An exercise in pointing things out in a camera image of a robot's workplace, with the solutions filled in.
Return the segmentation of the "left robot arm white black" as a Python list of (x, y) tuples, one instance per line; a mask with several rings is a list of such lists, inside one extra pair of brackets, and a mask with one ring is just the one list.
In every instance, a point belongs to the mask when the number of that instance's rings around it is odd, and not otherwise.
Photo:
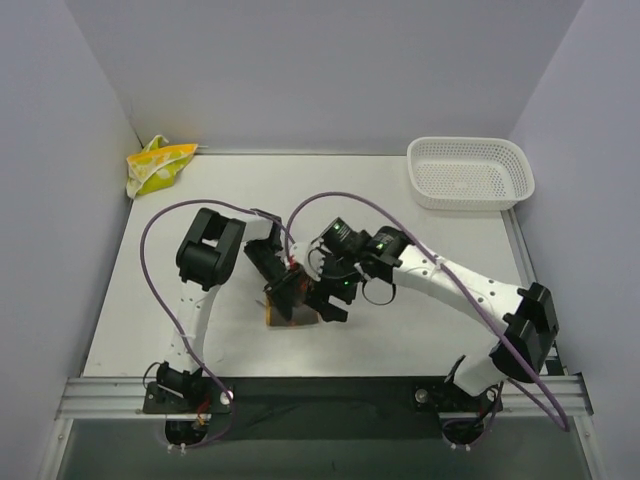
[(174, 331), (156, 384), (181, 412), (203, 403), (214, 383), (204, 368), (204, 342), (214, 301), (230, 279), (241, 248), (260, 252), (258, 264), (265, 273), (284, 267), (279, 257), (282, 219), (261, 210), (245, 214), (245, 219), (231, 218), (210, 208), (199, 209), (176, 254), (180, 301), (176, 313), (165, 309)]

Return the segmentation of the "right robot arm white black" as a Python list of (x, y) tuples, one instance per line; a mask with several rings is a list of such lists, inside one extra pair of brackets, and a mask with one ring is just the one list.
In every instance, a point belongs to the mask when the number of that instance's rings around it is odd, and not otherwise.
[(335, 260), (361, 281), (377, 279), (423, 293), (493, 333), (495, 344), (463, 356), (443, 385), (445, 401), (458, 410), (502, 381), (536, 383), (559, 332), (547, 287), (537, 282), (522, 287), (486, 277), (390, 226), (370, 235), (336, 219), (320, 236), (295, 244), (291, 255), (315, 280)]

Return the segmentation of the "orange grey towel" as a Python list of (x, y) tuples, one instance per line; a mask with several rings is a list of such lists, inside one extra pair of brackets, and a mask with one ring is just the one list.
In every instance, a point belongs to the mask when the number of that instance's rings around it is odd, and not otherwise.
[(268, 320), (267, 315), (267, 300), (265, 291), (256, 299), (256, 302), (263, 306), (265, 309), (265, 324), (269, 328), (302, 328), (310, 327), (319, 323), (319, 315), (314, 312), (308, 306), (302, 304), (298, 307), (294, 307), (293, 317), (291, 320)]

